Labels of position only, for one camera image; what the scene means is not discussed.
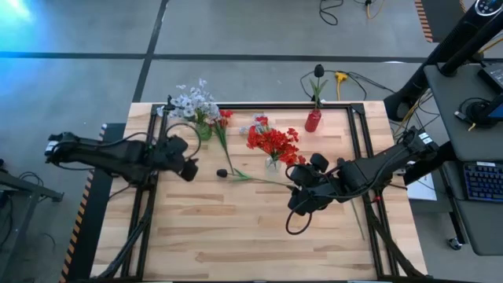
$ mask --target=wooden tabletop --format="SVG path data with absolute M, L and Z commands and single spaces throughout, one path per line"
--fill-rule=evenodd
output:
M 374 153 L 378 153 L 394 144 L 384 104 L 382 101 L 362 103 Z M 124 136 L 146 131 L 151 106 L 150 103 L 132 104 Z M 354 159 L 344 110 L 324 109 L 314 133 L 303 129 L 307 110 L 239 110 L 235 111 L 227 129 L 229 154 L 233 166 L 251 176 L 288 181 L 285 164 L 280 173 L 268 173 L 267 155 L 260 149 L 249 149 L 246 136 L 239 134 L 239 128 L 251 125 L 252 114 L 257 112 L 268 116 L 278 130 L 295 128 L 300 138 L 297 147 L 307 159 L 312 153 L 321 153 L 331 162 L 330 167 L 339 157 Z M 364 150 L 359 128 L 358 133 Z M 190 129 L 176 127 L 170 134 L 177 134 L 190 144 L 187 154 L 196 148 L 196 137 Z M 215 136 L 203 142 L 197 157 L 200 158 L 199 172 L 193 182 L 185 182 L 171 172 L 160 174 L 144 280 L 375 279 L 361 198 L 354 199 L 354 203 L 365 240 L 349 201 L 344 204 L 334 201 L 324 211 L 316 211 L 309 229 L 291 236 L 285 231 L 290 212 L 288 189 L 259 182 L 235 183 L 218 177 L 216 170 L 229 169 L 229 165 Z M 393 183 L 403 185 L 399 178 Z M 124 180 L 114 181 L 111 193 L 126 185 Z M 406 191 L 387 187 L 384 199 L 393 238 L 413 265 L 426 272 Z M 93 276 L 106 268 L 125 242 L 133 201 L 134 189 L 129 189 L 108 202 Z M 300 229 L 306 220 L 307 217 L 294 216 L 291 229 Z M 389 270 L 381 241 L 380 248 L 385 270 Z M 131 272 L 136 267 L 136 255 Z

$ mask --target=concrete floor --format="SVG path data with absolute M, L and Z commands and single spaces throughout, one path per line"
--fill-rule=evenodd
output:
M 85 57 L 82 53 L 145 54 L 161 2 L 0 0 L 0 52 L 67 53 L 60 54 L 66 58 Z M 170 0 L 156 54 L 329 55 L 359 61 L 154 60 L 138 101 L 164 101 L 177 93 L 177 84 L 195 84 L 200 77 L 218 101 L 305 101 L 299 78 L 317 63 L 361 73 L 397 90 L 418 64 L 376 63 L 378 57 L 422 58 L 435 48 L 424 39 L 413 0 L 387 0 L 371 21 L 352 1 L 334 13 L 340 22 L 332 27 L 319 19 L 318 1 Z M 495 47 L 490 56 L 503 57 L 502 47 Z M 65 192 L 63 202 L 45 201 L 37 207 L 24 250 L 9 265 L 12 282 L 58 280 L 83 191 L 86 173 L 44 164 L 46 139 L 64 130 L 97 137 L 103 123 L 125 122 L 142 65 L 143 60 L 135 59 L 0 58 L 0 157 L 13 174 L 35 171 L 47 187 Z M 389 95 L 363 85 L 369 100 Z M 354 83 L 344 83 L 341 91 L 344 100 L 362 99 Z M 335 100 L 334 82 L 323 95 Z M 425 108 L 437 111 L 433 100 Z M 418 114 L 423 123 L 431 119 Z M 439 144 L 447 140 L 441 119 L 427 130 Z M 414 217 L 431 275 L 500 281 L 503 257 L 479 257 L 469 246 L 450 250 L 445 239 L 453 231 L 446 215 Z M 42 233 L 52 235 L 56 246 Z M 21 268 L 22 274 L 16 272 Z

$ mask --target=red vase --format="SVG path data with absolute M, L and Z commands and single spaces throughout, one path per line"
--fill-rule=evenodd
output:
M 313 109 L 311 112 L 309 112 L 309 115 L 307 116 L 306 120 L 306 131 L 312 133 L 316 130 L 318 127 L 318 123 L 320 123 L 321 120 L 321 111 L 320 109 Z

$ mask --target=keyboard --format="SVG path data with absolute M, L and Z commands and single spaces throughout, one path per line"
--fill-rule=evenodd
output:
M 468 199 L 503 203 L 503 165 L 480 164 L 463 164 Z

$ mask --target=small glass vase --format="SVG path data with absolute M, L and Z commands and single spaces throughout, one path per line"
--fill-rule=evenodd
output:
M 210 125 L 207 123 L 196 123 L 196 130 L 199 136 L 201 137 L 201 141 L 207 141 L 211 138 L 212 131 Z
M 281 169 L 281 161 L 274 160 L 271 156 L 266 159 L 266 170 L 269 173 L 279 173 Z
M 320 123 L 321 120 L 321 111 L 320 109 L 313 109 L 311 112 L 309 112 L 309 115 L 307 116 L 306 120 L 306 125 L 304 128 L 306 131 L 312 133 L 318 128 L 318 124 Z

